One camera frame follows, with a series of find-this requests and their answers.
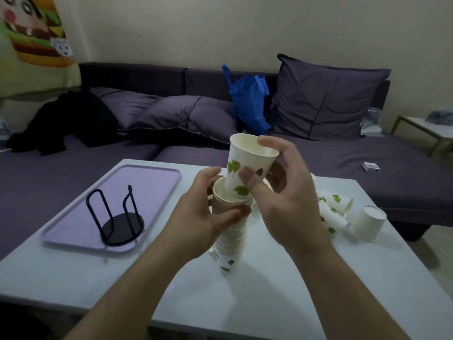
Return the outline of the person's right hand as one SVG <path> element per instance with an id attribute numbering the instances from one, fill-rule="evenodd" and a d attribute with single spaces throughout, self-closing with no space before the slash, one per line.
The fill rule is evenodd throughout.
<path id="1" fill-rule="evenodd" d="M 327 230 L 321 224 L 315 186 L 297 147 L 282 138 L 260 136 L 258 143 L 283 156 L 275 161 L 263 194 L 253 195 L 271 236 L 288 254 L 314 257 L 334 251 Z"/>

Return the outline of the person's left hand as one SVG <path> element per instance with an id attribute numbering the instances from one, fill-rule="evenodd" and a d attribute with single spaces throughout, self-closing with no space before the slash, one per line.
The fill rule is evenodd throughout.
<path id="1" fill-rule="evenodd" d="M 208 193 L 220 179 L 221 168 L 199 171 L 186 193 L 178 200 L 159 237 L 178 260 L 188 263 L 204 254 L 228 228 L 211 224 Z"/>

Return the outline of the leaf print paper cup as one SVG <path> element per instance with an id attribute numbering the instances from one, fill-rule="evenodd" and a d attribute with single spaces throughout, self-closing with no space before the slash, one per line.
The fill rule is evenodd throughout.
<path id="1" fill-rule="evenodd" d="M 324 200 L 319 200 L 319 212 L 321 222 L 330 235 L 336 235 L 343 228 L 349 226 L 348 220 L 341 216 L 334 208 L 330 207 Z"/>
<path id="2" fill-rule="evenodd" d="M 350 231 L 359 239 L 374 242 L 377 240 L 387 214 L 376 206 L 367 205 L 352 218 Z"/>
<path id="3" fill-rule="evenodd" d="M 325 190 L 320 190 L 316 193 L 319 200 L 325 201 L 328 206 L 334 209 L 338 214 L 343 217 L 347 217 L 349 215 L 354 201 L 352 197 Z"/>
<path id="4" fill-rule="evenodd" d="M 225 180 L 226 193 L 239 200 L 248 199 L 250 193 L 240 179 L 239 171 L 249 167 L 263 180 L 278 156 L 277 150 L 260 145 L 257 136 L 247 133 L 232 135 Z"/>

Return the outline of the stack of nested paper cups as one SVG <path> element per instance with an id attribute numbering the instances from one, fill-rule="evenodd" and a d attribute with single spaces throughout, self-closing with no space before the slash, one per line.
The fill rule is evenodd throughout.
<path id="1" fill-rule="evenodd" d="M 225 182 L 226 177 L 221 177 L 212 187 L 211 211 L 213 214 L 225 213 L 241 205 L 252 208 L 253 199 L 241 200 L 231 196 L 225 189 Z M 212 256 L 223 274 L 234 272 L 241 260 L 242 252 L 246 247 L 247 219 L 248 217 L 245 217 L 225 230 L 212 246 Z"/>

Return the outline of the person's right forearm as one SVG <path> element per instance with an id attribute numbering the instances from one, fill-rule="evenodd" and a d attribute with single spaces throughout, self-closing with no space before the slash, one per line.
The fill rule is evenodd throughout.
<path id="1" fill-rule="evenodd" d="M 327 340 L 411 340 L 329 241 L 285 245 Z"/>

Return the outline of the person's left forearm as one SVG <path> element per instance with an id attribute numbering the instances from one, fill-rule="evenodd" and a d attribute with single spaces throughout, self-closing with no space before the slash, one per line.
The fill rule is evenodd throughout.
<path id="1" fill-rule="evenodd" d="M 162 230 L 64 340 L 140 340 L 170 282 L 188 262 L 179 232 Z"/>

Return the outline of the blue shopping bag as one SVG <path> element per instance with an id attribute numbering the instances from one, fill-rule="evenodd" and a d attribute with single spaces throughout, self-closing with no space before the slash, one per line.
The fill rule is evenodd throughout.
<path id="1" fill-rule="evenodd" d="M 269 96 L 269 89 L 264 75 L 244 75 L 236 79 L 235 75 L 222 64 L 224 76 L 229 85 L 229 93 L 245 131 L 255 136 L 266 134 L 271 126 L 264 116 L 264 99 Z"/>

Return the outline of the long purple pillow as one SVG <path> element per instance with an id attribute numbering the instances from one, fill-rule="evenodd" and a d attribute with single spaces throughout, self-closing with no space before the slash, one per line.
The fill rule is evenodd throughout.
<path id="1" fill-rule="evenodd" d="M 239 132 L 232 102 L 203 96 L 159 98 L 132 122 L 127 131 L 159 143 L 203 141 L 229 144 Z"/>

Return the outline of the purple plastic tray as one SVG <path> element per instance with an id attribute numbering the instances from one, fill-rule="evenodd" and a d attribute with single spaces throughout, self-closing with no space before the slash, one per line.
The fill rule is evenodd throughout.
<path id="1" fill-rule="evenodd" d="M 82 193 L 68 207 L 45 226 L 41 238 L 46 247 L 75 249 L 88 252 L 119 254 L 132 251 L 154 231 L 156 222 L 181 179 L 176 169 L 138 164 L 123 164 L 113 168 L 104 177 Z M 87 208 L 86 196 L 96 188 L 103 191 L 113 216 L 123 213 L 122 202 L 128 194 L 128 185 L 139 214 L 144 219 L 144 231 L 133 242 L 111 247 L 103 244 L 100 233 Z M 91 206 L 101 223 L 109 219 L 99 193 L 92 195 Z"/>

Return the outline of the large square purple pillow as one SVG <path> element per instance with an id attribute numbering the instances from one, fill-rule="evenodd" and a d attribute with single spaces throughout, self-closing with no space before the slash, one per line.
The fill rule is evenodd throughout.
<path id="1" fill-rule="evenodd" d="M 378 87 L 391 69 L 337 68 L 278 54 L 270 132 L 316 141 L 353 141 Z"/>

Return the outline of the clear plastic bag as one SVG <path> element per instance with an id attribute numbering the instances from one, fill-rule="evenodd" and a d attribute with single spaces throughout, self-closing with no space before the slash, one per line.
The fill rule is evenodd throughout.
<path id="1" fill-rule="evenodd" d="M 369 107 L 361 121 L 360 137 L 384 137 L 381 122 L 382 109 Z"/>

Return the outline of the small purple pillow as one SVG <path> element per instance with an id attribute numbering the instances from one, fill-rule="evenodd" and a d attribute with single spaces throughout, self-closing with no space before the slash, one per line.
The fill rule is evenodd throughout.
<path id="1" fill-rule="evenodd" d="M 135 119 L 148 107 L 162 99 L 134 91 L 123 91 L 110 87 L 90 87 L 89 91 L 99 97 L 118 120 L 118 129 L 131 127 Z"/>

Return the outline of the purple sofa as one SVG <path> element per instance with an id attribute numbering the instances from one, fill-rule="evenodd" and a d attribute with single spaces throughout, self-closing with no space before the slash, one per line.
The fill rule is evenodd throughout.
<path id="1" fill-rule="evenodd" d="M 143 64 L 83 63 L 84 87 L 111 87 L 162 97 L 201 95 L 227 100 L 219 70 Z M 393 134 L 354 141 L 278 135 L 300 151 L 316 176 L 354 179 L 406 241 L 431 225 L 453 227 L 453 171 Z M 0 154 L 0 261 L 123 159 L 226 167 L 228 145 L 203 141 L 122 141 L 88 148 L 73 136 L 66 150 Z M 377 173 L 361 165 L 375 163 Z"/>

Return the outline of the black clothing pile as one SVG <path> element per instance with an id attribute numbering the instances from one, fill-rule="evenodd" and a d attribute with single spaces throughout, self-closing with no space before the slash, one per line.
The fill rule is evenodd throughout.
<path id="1" fill-rule="evenodd" d="M 5 146 L 13 152 L 37 150 L 50 155 L 66 150 L 68 135 L 87 147 L 121 142 L 118 120 L 101 99 L 89 91 L 68 91 L 44 104 L 23 132 L 12 134 Z"/>

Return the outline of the white side table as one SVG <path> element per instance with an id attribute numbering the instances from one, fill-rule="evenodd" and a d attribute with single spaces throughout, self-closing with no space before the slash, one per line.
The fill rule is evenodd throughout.
<path id="1" fill-rule="evenodd" d="M 396 132 L 401 122 L 411 125 L 436 140 L 434 146 L 428 152 L 428 157 L 432 157 L 438 152 L 438 149 L 444 143 L 446 143 L 446 147 L 444 148 L 443 155 L 449 155 L 453 152 L 453 126 L 435 125 L 423 118 L 398 115 L 390 130 L 391 134 Z"/>

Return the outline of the grey bundle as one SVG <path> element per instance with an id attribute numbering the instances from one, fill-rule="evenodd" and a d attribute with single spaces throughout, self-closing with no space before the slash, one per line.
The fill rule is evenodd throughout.
<path id="1" fill-rule="evenodd" d="M 434 125 L 453 126 L 453 107 L 434 110 L 425 121 Z"/>

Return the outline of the cartoon burger print blanket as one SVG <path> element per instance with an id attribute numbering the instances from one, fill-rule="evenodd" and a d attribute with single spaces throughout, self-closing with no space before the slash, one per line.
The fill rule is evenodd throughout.
<path id="1" fill-rule="evenodd" d="M 81 82 L 54 0 L 0 0 L 0 99 Z"/>

